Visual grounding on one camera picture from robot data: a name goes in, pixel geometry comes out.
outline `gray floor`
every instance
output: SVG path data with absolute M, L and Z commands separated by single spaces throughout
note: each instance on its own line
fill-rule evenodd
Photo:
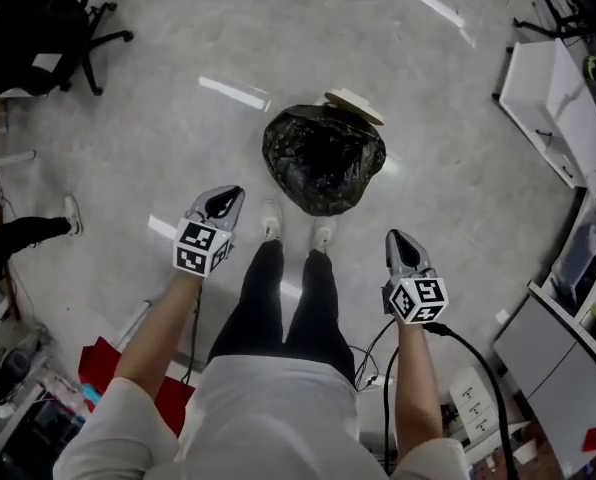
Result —
M 247 200 L 237 248 L 205 286 L 200 354 L 238 297 L 261 236 L 259 204 L 269 197 L 286 217 L 289 321 L 312 219 L 269 176 L 262 131 L 283 108 L 332 87 L 384 114 L 389 153 L 360 204 L 340 218 L 330 252 L 344 335 L 366 346 L 386 322 L 383 244 L 396 227 L 428 248 L 445 278 L 444 321 L 489 349 L 496 314 L 523 298 L 573 198 L 490 98 L 505 47 L 527 40 L 511 18 L 535 21 L 532 0 L 438 0 L 457 12 L 451 19 L 419 0 L 111 1 L 119 7 L 105 30 L 128 27 L 136 39 L 96 53 L 104 96 L 93 97 L 79 74 L 68 94 L 15 105 L 9 139 L 0 142 L 0 151 L 39 152 L 33 164 L 2 173 L 19 216 L 58 213 L 65 193 L 80 204 L 84 236 L 13 261 L 67 371 L 75 375 L 83 345 L 113 338 L 166 282 L 171 242 L 148 226 L 150 216 L 175 225 L 199 192 L 218 185 L 242 185 Z M 245 88 L 268 109 L 199 77 Z M 395 339 L 390 332 L 377 347 L 381 369 Z M 430 345 L 444 390 L 472 359 L 449 340 Z M 366 428 L 380 427 L 380 400 L 361 397 Z

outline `black pants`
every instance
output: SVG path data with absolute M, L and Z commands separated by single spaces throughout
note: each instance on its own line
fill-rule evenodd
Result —
M 284 258 L 278 240 L 265 242 L 247 270 L 240 302 L 216 338 L 216 356 L 260 355 L 308 359 L 333 366 L 354 384 L 354 356 L 338 329 L 338 292 L 329 258 L 311 251 L 302 296 L 282 342 L 280 281 Z
M 10 256 L 25 247 L 69 233 L 71 225 L 64 217 L 43 219 L 23 217 L 0 226 L 0 277 Z

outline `white shirt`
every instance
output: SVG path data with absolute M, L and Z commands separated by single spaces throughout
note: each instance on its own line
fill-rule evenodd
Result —
M 180 439 L 151 398 L 115 379 L 54 467 L 56 480 L 386 479 L 358 443 L 357 394 L 322 363 L 222 356 L 187 404 Z M 466 480 L 462 446 L 435 439 L 398 465 L 397 480 Z

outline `black garbage bag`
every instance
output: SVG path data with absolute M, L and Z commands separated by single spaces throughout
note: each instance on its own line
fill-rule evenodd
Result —
M 348 110 L 296 105 L 265 129 L 262 154 L 285 194 L 309 215 L 339 215 L 358 204 L 385 163 L 376 129 Z

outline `white sneaker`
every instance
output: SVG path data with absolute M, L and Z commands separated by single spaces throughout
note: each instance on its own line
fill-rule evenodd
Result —
M 80 220 L 80 211 L 78 210 L 78 204 L 73 196 L 65 197 L 65 218 L 71 225 L 69 236 L 81 235 L 82 221 Z
M 338 228 L 336 217 L 318 217 L 314 222 L 311 248 L 326 254 L 336 228 Z
M 272 199 L 263 201 L 260 208 L 260 223 L 265 234 L 265 242 L 282 238 L 282 210 L 276 201 Z

